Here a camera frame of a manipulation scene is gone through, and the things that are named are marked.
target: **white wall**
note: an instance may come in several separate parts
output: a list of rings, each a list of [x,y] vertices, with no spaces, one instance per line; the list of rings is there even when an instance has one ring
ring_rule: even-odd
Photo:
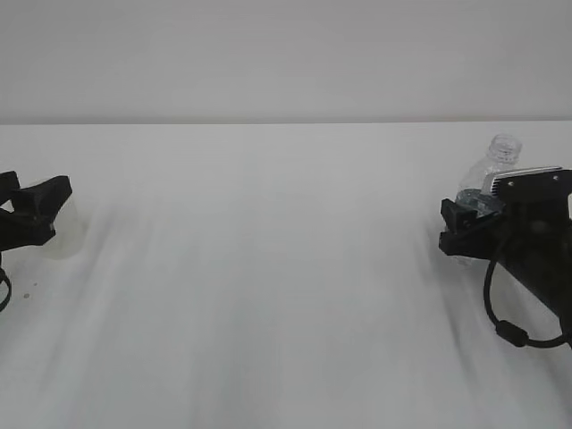
[[[3,0],[0,122],[572,118],[569,0]]]

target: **clear plastic bottle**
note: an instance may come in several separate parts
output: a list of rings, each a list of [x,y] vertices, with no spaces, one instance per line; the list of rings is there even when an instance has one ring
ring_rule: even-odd
[[[495,198],[481,194],[484,178],[492,172],[503,172],[516,168],[522,143],[509,134],[495,136],[486,156],[473,165],[458,186],[455,202],[475,209],[479,216],[484,216],[498,209]],[[474,259],[455,257],[462,265],[470,265]]]

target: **plastic water bottle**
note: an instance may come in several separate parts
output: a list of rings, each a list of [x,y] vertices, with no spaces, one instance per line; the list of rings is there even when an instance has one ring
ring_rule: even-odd
[[[509,134],[499,134],[491,141],[486,156],[473,165],[458,186],[455,202],[477,211],[477,216],[488,215],[499,209],[496,198],[481,194],[484,178],[492,172],[516,168],[522,143]],[[471,265],[471,257],[455,257],[461,265]]]
[[[55,236],[40,248],[40,254],[50,259],[66,259],[80,252],[86,236],[73,195],[63,204],[54,220]]]

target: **white tabletop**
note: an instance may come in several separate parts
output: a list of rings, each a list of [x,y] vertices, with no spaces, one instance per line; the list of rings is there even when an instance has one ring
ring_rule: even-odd
[[[569,428],[572,351],[498,338],[482,266],[437,248],[503,131],[572,160],[572,122],[0,127],[1,169],[69,174],[88,224],[70,259],[4,255],[2,428]]]

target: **black cable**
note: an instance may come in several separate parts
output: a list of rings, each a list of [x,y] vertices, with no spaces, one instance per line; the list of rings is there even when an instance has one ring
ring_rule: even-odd
[[[2,264],[2,254],[0,254],[0,265],[1,264]],[[12,297],[12,282],[10,282],[10,279],[6,275],[6,271],[4,271],[2,267],[0,267],[0,284],[2,282],[6,283],[6,286],[8,287],[8,293],[6,294],[2,302],[0,302],[0,312],[6,308],[6,306],[10,302],[10,298]]]
[[[509,232],[500,241],[500,244],[492,255],[491,261],[489,262],[489,266],[486,270],[483,286],[484,309],[486,310],[486,314],[489,316],[489,319],[491,319],[492,324],[494,324],[497,334],[514,346],[530,346],[537,349],[551,349],[553,347],[561,346],[565,342],[572,340],[572,330],[564,332],[551,340],[532,340],[528,337],[528,332],[507,320],[499,320],[499,318],[494,314],[494,311],[492,310],[492,274],[494,273],[494,268],[499,262],[499,258],[501,257],[504,248],[507,246],[511,239],[512,232]]]

